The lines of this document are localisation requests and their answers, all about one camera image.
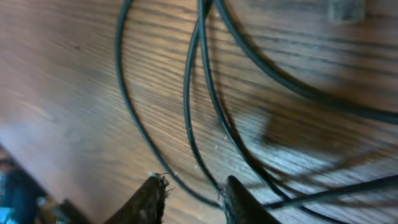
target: brown wooden table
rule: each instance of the brown wooden table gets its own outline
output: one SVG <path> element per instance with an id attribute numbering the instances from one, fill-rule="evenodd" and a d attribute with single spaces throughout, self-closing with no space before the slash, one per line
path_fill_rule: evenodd
<path id="1" fill-rule="evenodd" d="M 226 0 L 241 28 L 281 68 L 336 96 L 398 111 L 398 1 L 369 0 L 366 22 L 336 26 L 321 0 Z M 0 142 L 58 201 L 94 223 L 162 172 L 121 98 L 114 33 L 122 0 L 0 1 Z M 198 170 L 184 128 L 182 80 L 196 1 L 137 0 L 124 64 L 143 123 L 178 175 L 217 195 Z M 208 19 L 218 92 L 247 147 L 291 196 L 397 174 L 398 126 L 330 111 L 280 86 L 235 44 L 216 10 Z M 279 200 L 225 137 L 200 58 L 192 84 L 194 132 L 220 182 L 239 177 L 263 202 Z M 175 187 L 165 223 L 223 223 Z M 398 190 L 311 203 L 350 223 L 398 222 Z M 294 208 L 283 223 L 321 223 Z"/>

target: wooden table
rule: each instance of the wooden table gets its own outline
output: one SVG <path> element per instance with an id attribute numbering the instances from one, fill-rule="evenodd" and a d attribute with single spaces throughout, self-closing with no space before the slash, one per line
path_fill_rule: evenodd
<path id="1" fill-rule="evenodd" d="M 369 0 L 367 21 L 337 26 L 324 1 L 226 0 L 251 40 L 305 83 L 398 111 L 398 1 Z M 114 33 L 122 0 L 0 1 L 0 142 L 58 201 L 93 223 L 110 217 L 162 172 L 121 98 Z M 138 0 L 129 13 L 124 64 L 133 102 L 178 175 L 211 198 L 184 128 L 182 80 L 196 1 Z M 235 44 L 216 10 L 208 19 L 211 67 L 247 147 L 291 196 L 397 174 L 398 126 L 330 111 L 280 86 Z M 222 182 L 239 177 L 263 202 L 279 200 L 243 162 L 212 108 L 201 60 L 192 84 L 194 132 Z M 174 182 L 165 223 L 223 223 L 224 215 Z M 398 223 L 398 190 L 311 203 L 350 223 Z M 321 223 L 294 208 L 283 223 Z"/>

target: thin black wire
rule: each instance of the thin black wire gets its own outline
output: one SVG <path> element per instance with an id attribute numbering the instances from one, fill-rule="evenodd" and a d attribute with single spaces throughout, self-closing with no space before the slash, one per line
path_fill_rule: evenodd
<path id="1" fill-rule="evenodd" d="M 304 82 L 301 82 L 294 77 L 290 76 L 287 72 L 279 69 L 271 61 L 264 60 L 246 41 L 242 33 L 238 30 L 232 20 L 231 14 L 226 9 L 223 0 L 214 0 L 220 16 L 226 24 L 229 32 L 235 39 L 235 42 L 243 49 L 246 55 L 268 76 L 283 85 L 284 87 L 292 90 L 293 92 L 308 98 L 310 100 L 321 103 L 334 110 L 342 111 L 345 113 L 352 113 L 364 118 L 374 119 L 391 124 L 398 124 L 398 113 L 391 111 L 384 111 L 375 108 L 370 108 L 360 105 L 342 98 L 338 98 L 327 93 L 324 93 Z"/>
<path id="2" fill-rule="evenodd" d="M 133 2 L 133 0 L 126 0 L 122 6 L 121 13 L 120 13 L 120 16 L 118 19 L 118 26 L 117 26 L 116 38 L 115 38 L 116 73 L 118 76 L 119 86 L 120 86 L 124 101 L 126 103 L 126 106 L 131 114 L 132 119 L 136 123 L 136 126 L 138 127 L 140 133 L 142 134 L 143 138 L 148 143 L 151 151 L 154 153 L 156 158 L 162 164 L 164 169 L 178 183 L 178 185 L 181 186 L 182 189 L 186 190 L 189 194 L 191 194 L 193 197 L 195 197 L 199 201 L 206 203 L 209 206 L 212 206 L 215 208 L 220 208 L 220 205 L 217 202 L 212 201 L 208 198 L 205 198 L 204 196 L 195 192 L 190 187 L 188 187 L 181 179 L 179 179 L 179 177 L 177 177 L 174 174 L 173 170 L 166 163 L 166 161 L 162 157 L 159 149 L 157 148 L 157 146 L 154 144 L 154 142 L 152 141 L 152 139 L 150 138 L 150 136 L 144 129 L 144 126 L 140 122 L 140 119 L 134 109 L 134 105 L 130 101 L 129 93 L 127 90 L 127 85 L 124 80 L 123 70 L 122 70 L 123 64 L 122 64 L 122 58 L 121 58 L 122 57 L 122 54 L 121 54 L 122 46 L 121 45 L 122 45 L 124 22 L 126 20 L 128 9 L 132 2 Z M 185 67 L 184 114 L 185 114 L 185 124 L 187 127 L 188 140 L 190 141 L 190 145 L 192 147 L 192 151 L 195 156 L 195 159 L 197 160 L 198 165 L 204 171 L 205 175 L 209 178 L 210 182 L 214 185 L 216 190 L 220 191 L 220 187 L 218 186 L 215 178 L 211 175 L 210 171 L 207 169 L 205 163 L 203 162 L 203 159 L 200 156 L 200 152 L 197 148 L 195 138 L 193 135 L 193 131 L 192 131 L 192 123 L 191 123 L 190 109 L 189 109 L 189 84 L 190 84 L 190 75 L 191 75 L 193 60 L 195 58 L 195 47 L 197 46 L 197 43 L 198 43 L 199 33 L 202 37 L 206 36 L 205 31 L 203 31 L 203 30 L 205 30 L 204 29 L 204 27 L 205 27 L 204 20 L 205 20 L 205 17 L 207 15 L 208 11 L 210 10 L 212 2 L 213 2 L 212 0 L 206 1 L 204 7 L 201 6 L 200 4 L 198 5 L 200 7 L 199 13 L 198 13 L 198 22 L 195 24 L 195 28 L 194 28 L 193 35 L 192 35 L 191 42 L 190 42 L 190 47 L 188 50 L 186 67 Z M 218 7 L 224 7 L 224 5 L 221 1 L 216 0 L 216 3 L 217 2 L 219 4 Z M 210 70 L 210 66 L 209 66 L 209 62 L 208 62 L 208 53 L 207 53 L 207 47 L 206 47 L 206 41 L 205 41 L 206 39 L 201 38 L 201 40 L 204 40 L 204 41 L 201 41 L 201 47 L 202 47 L 201 49 L 203 52 L 202 55 L 204 56 L 203 63 L 204 63 L 204 68 L 205 68 L 206 82 L 208 84 L 209 93 L 210 93 L 212 102 L 215 106 L 217 115 L 218 115 L 221 123 L 223 124 L 224 129 L 226 130 L 226 132 L 227 132 L 229 138 L 231 139 L 231 141 L 233 142 L 234 146 L 238 149 L 238 151 L 244 157 L 245 161 L 248 162 L 248 164 L 260 175 L 260 177 L 268 183 L 270 188 L 276 194 L 278 194 L 279 196 L 281 196 L 284 199 L 281 202 L 266 204 L 266 205 L 264 205 L 265 208 L 275 209 L 275 208 L 292 206 L 292 205 L 298 206 L 305 202 L 312 202 L 314 200 L 316 200 L 316 201 L 328 200 L 328 199 L 331 199 L 332 197 L 337 197 L 337 196 L 344 195 L 344 194 L 352 194 L 354 192 L 362 192 L 365 190 L 372 190 L 372 189 L 375 189 L 376 187 L 389 187 L 391 185 L 397 185 L 398 178 L 397 178 L 397 176 L 393 176 L 393 177 L 388 177 L 385 179 L 374 180 L 372 182 L 366 182 L 366 183 L 362 183 L 362 184 L 358 184 L 358 185 L 351 185 L 351 186 L 346 186 L 346 187 L 342 187 L 342 188 L 338 188 L 338 189 L 328 190 L 328 191 L 320 192 L 320 193 L 313 194 L 313 195 L 307 195 L 304 197 L 293 198 L 293 199 L 288 198 L 288 196 L 285 193 L 283 193 L 276 185 L 274 185 L 274 182 L 276 181 L 276 179 L 273 176 L 271 176 L 270 174 L 268 174 L 266 172 L 266 170 L 264 170 L 262 167 L 259 167 L 259 165 L 257 165 L 258 163 L 255 161 L 255 158 L 252 157 L 250 152 L 247 149 L 240 147 L 240 144 L 238 144 L 239 136 L 236 136 L 233 134 L 233 131 L 232 131 L 230 125 L 228 124 L 227 119 L 224 117 L 222 107 L 220 106 L 220 104 L 218 102 L 218 99 L 217 99 L 217 96 L 216 96 L 216 93 L 214 90 L 213 80 L 211 79 L 211 70 Z M 316 213 L 312 210 L 309 210 L 305 207 L 300 207 L 300 209 L 303 210 L 304 212 L 307 212 L 313 216 L 327 220 L 329 222 L 345 223 L 345 222 L 341 222 L 341 221 L 326 217 L 326 216 Z"/>

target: wooden surface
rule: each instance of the wooden surface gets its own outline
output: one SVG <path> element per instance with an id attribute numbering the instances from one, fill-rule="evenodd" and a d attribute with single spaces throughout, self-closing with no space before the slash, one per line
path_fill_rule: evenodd
<path id="1" fill-rule="evenodd" d="M 336 26 L 321 0 L 226 0 L 252 41 L 296 78 L 331 94 L 398 111 L 398 1 L 368 0 L 367 20 Z M 122 0 L 0 1 L 0 142 L 58 201 L 93 223 L 110 217 L 162 172 L 118 90 L 114 31 Z M 168 161 L 216 198 L 188 146 L 182 80 L 194 0 L 137 0 L 124 64 L 134 104 Z M 398 126 L 337 113 L 264 75 L 235 44 L 216 10 L 208 20 L 217 89 L 247 147 L 292 195 L 397 174 Z M 238 176 L 263 202 L 279 198 L 242 161 L 210 103 L 201 60 L 192 84 L 194 132 L 222 182 Z M 398 223 L 398 190 L 312 203 L 350 223 Z M 321 223 L 293 208 L 283 223 Z M 176 186 L 165 223 L 224 223 L 222 213 Z"/>

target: cable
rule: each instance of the cable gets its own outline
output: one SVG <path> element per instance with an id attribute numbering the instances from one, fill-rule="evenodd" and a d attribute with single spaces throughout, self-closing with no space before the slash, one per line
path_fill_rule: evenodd
<path id="1" fill-rule="evenodd" d="M 179 177 L 177 177 L 174 173 L 174 171 L 170 168 L 170 166 L 166 163 L 165 159 L 162 157 L 159 149 L 157 146 L 154 144 L 153 140 L 150 138 L 148 135 L 147 131 L 145 130 L 143 124 L 141 123 L 138 114 L 135 111 L 134 105 L 132 104 L 130 97 L 129 97 L 129 92 L 127 89 L 126 81 L 124 80 L 124 74 L 123 74 L 123 63 L 122 63 L 122 37 L 123 37 L 123 28 L 124 28 L 124 23 L 126 20 L 127 12 L 128 9 L 130 8 L 131 3 L 133 0 L 125 0 L 121 13 L 119 15 L 118 19 L 118 24 L 117 24 L 117 29 L 116 29 L 116 37 L 115 37 L 115 57 L 116 57 L 116 73 L 118 76 L 118 82 L 119 86 L 121 89 L 121 94 L 123 96 L 123 99 L 125 101 L 125 104 L 129 110 L 129 113 L 131 115 L 131 118 L 135 122 L 138 130 L 140 131 L 142 137 L 145 139 L 146 143 L 150 147 L 151 151 L 157 158 L 157 160 L 160 162 L 160 164 L 163 166 L 163 168 L 170 174 L 170 176 L 178 183 L 179 186 L 181 186 L 182 189 L 187 191 L 190 195 L 198 199 L 199 201 L 214 207 L 220 209 L 220 205 L 216 201 L 212 201 L 199 193 L 195 192 L 193 189 L 191 189 L 189 186 L 187 186 Z M 198 43 L 198 38 L 200 35 L 200 40 L 201 40 L 201 50 L 202 50 L 202 59 L 203 59 L 203 67 L 205 69 L 205 77 L 206 77 L 206 84 L 208 87 L 208 91 L 213 103 L 213 106 L 215 107 L 216 114 L 223 125 L 224 130 L 226 131 L 228 137 L 230 138 L 231 142 L 234 144 L 234 147 L 239 151 L 239 153 L 242 155 L 244 160 L 249 164 L 249 166 L 259 175 L 259 177 L 267 183 L 267 185 L 270 187 L 270 189 L 275 192 L 277 195 L 283 198 L 282 201 L 280 202 L 275 202 L 275 203 L 270 203 L 270 204 L 265 204 L 264 208 L 265 209 L 277 209 L 281 207 L 286 207 L 286 206 L 300 206 L 303 203 L 307 202 L 313 202 L 313 201 L 321 201 L 321 200 L 329 200 L 334 197 L 338 197 L 341 195 L 346 195 L 346 194 L 353 194 L 353 193 L 358 193 L 358 192 L 364 192 L 366 190 L 374 190 L 374 189 L 379 189 L 382 187 L 390 187 L 392 185 L 398 185 L 398 176 L 392 176 L 392 177 L 387 177 L 384 179 L 379 179 L 379 180 L 374 180 L 370 182 L 365 182 L 361 184 L 356 184 L 356 185 L 350 185 L 346 187 L 340 187 L 337 189 L 332 189 L 332 190 L 327 190 L 324 192 L 320 192 L 317 194 L 312 194 L 312 195 L 306 195 L 303 197 L 297 197 L 297 198 L 289 198 L 283 191 L 281 191 L 274 182 L 277 182 L 277 179 L 270 175 L 259 163 L 257 160 L 250 154 L 250 152 L 244 147 L 244 144 L 241 142 L 240 137 L 238 134 L 235 134 L 234 131 L 232 130 L 231 125 L 228 123 L 228 120 L 224 116 L 223 109 L 219 103 L 218 97 L 216 95 L 216 91 L 214 89 L 214 84 L 213 80 L 211 78 L 211 70 L 210 70 L 210 63 L 209 63 L 209 58 L 208 58 L 208 49 L 207 49 L 207 44 L 206 44 L 206 32 L 205 32 L 205 18 L 208 14 L 208 11 L 210 10 L 210 7 L 213 3 L 213 0 L 208 0 L 205 1 L 203 5 L 203 0 L 198 0 L 198 21 L 195 24 L 195 28 L 193 30 L 192 38 L 190 41 L 189 49 L 188 49 L 188 55 L 187 55 L 187 61 L 186 61 L 186 67 L 185 67 L 185 76 L 184 76 L 184 88 L 183 88 L 183 105 L 184 105 L 184 115 L 185 115 L 185 125 L 187 129 L 187 136 L 188 136 L 188 141 L 190 143 L 190 146 L 192 148 L 193 155 L 195 156 L 195 159 L 198 162 L 198 165 L 202 169 L 202 171 L 205 173 L 206 177 L 209 179 L 209 181 L 212 183 L 214 188 L 220 192 L 220 187 L 217 184 L 217 181 L 215 178 L 212 176 L 211 172 L 208 170 L 207 166 L 205 165 L 203 159 L 201 158 L 199 149 L 197 148 L 197 144 L 195 142 L 195 137 L 193 134 L 193 129 L 192 129 L 192 121 L 191 121 L 191 116 L 190 116 L 190 103 L 189 103 L 189 94 L 190 94 L 190 75 L 191 75 L 191 69 L 193 65 L 193 60 L 195 59 L 195 47 L 197 46 Z M 398 117 L 391 112 L 386 112 L 386 111 L 379 111 L 379 110 L 374 110 L 371 108 L 366 108 L 361 105 L 353 104 L 353 103 L 348 103 L 347 101 L 337 99 L 333 96 L 326 95 L 324 93 L 321 93 L 319 90 L 314 89 L 304 83 L 301 83 L 297 80 L 294 80 L 292 77 L 288 76 L 286 73 L 278 73 L 278 71 L 275 71 L 274 65 L 271 65 L 269 62 L 262 61 L 259 55 L 255 53 L 255 51 L 250 48 L 250 46 L 245 42 L 245 40 L 242 38 L 242 35 L 239 33 L 239 31 L 235 28 L 234 24 L 231 22 L 231 17 L 228 14 L 228 12 L 225 9 L 225 5 L 221 0 L 215 0 L 215 4 L 225 21 L 228 29 L 232 33 L 233 37 L 237 41 L 238 45 L 240 45 L 244 51 L 249 55 L 249 57 L 265 72 L 270 72 L 269 75 L 272 78 L 275 78 L 278 82 L 283 84 L 284 86 L 288 87 L 289 89 L 292 89 L 294 92 L 297 92 L 298 94 L 301 94 L 307 98 L 313 99 L 315 101 L 318 101 L 322 97 L 326 97 L 327 104 L 328 106 L 338 109 L 338 110 L 343 110 L 345 112 L 349 113 L 354 113 L 360 116 L 364 116 L 367 118 L 372 118 L 380 121 L 385 121 L 385 122 L 390 122 L 390 123 L 396 123 L 398 122 L 397 119 Z M 345 223 L 339 220 L 335 220 L 330 217 L 326 217 L 322 214 L 319 214 L 317 212 L 314 212 L 312 210 L 309 210 L 303 206 L 300 206 L 299 209 L 301 211 L 306 212 L 310 215 L 313 215 L 314 217 L 321 218 L 322 220 L 326 220 L 332 223 Z"/>
<path id="2" fill-rule="evenodd" d="M 268 76 L 283 85 L 284 87 L 292 90 L 293 92 L 308 98 L 310 100 L 321 103 L 329 108 L 333 108 L 345 113 L 352 113 L 364 118 L 374 119 L 391 124 L 398 124 L 398 113 L 391 111 L 384 111 L 375 108 L 370 108 L 364 105 L 350 102 L 342 98 L 331 96 L 324 93 L 304 82 L 301 82 L 294 77 L 290 76 L 285 71 L 277 68 L 277 66 L 264 60 L 245 40 L 240 31 L 236 28 L 230 13 L 226 10 L 223 0 L 214 0 L 220 16 L 227 26 L 229 32 L 235 39 L 236 43 L 243 49 L 246 55 Z"/>

